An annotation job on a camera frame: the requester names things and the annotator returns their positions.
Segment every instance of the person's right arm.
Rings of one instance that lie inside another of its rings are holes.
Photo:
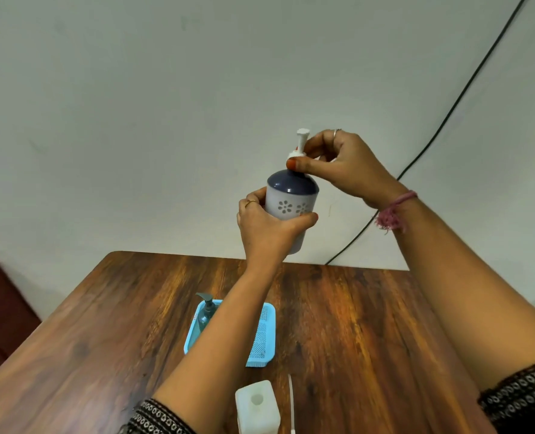
[[[338,131],[334,139],[322,131],[305,149],[311,158],[290,159],[288,168],[326,179],[373,208],[408,191],[356,134]],[[396,212],[406,226],[394,232],[400,250],[478,387],[535,364],[535,308],[421,200]]]

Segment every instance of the person's left arm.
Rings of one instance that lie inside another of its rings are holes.
[[[155,402],[147,401],[151,405],[146,407],[147,413],[152,408],[154,415],[163,414],[166,420],[175,415],[180,420],[173,419],[173,424],[183,421],[197,434],[215,434],[223,424],[278,266],[294,239],[318,219],[315,213],[310,213],[287,221],[278,220],[262,208],[265,194],[263,188],[239,202],[237,224],[246,252],[245,272],[194,346],[157,389],[153,396]],[[174,414],[165,416],[167,408]],[[137,417],[139,422],[154,422],[147,413],[139,411],[135,422]]]

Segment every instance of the person's left hand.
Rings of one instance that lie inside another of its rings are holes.
[[[279,220],[264,210],[265,197],[264,187],[239,201],[237,225],[242,233],[247,267],[252,269],[266,266],[275,269],[288,255],[295,238],[318,220],[313,212]]]

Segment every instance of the wooden tabletop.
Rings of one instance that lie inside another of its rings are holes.
[[[114,252],[0,368],[0,433],[115,434],[183,357],[197,291],[223,299],[245,262]],[[267,297],[269,379],[298,433],[494,432],[406,271],[285,263]],[[237,433],[235,401],[224,431]]]

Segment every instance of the person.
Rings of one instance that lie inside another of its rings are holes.
[[[325,130],[287,168],[318,176],[384,211],[409,190],[356,134]],[[169,378],[121,433],[215,434],[244,370],[262,305],[296,236],[315,213],[281,221],[264,211],[266,189],[239,201],[247,268]],[[446,335],[481,390],[499,432],[535,432],[535,308],[419,198],[394,207],[398,246]]]

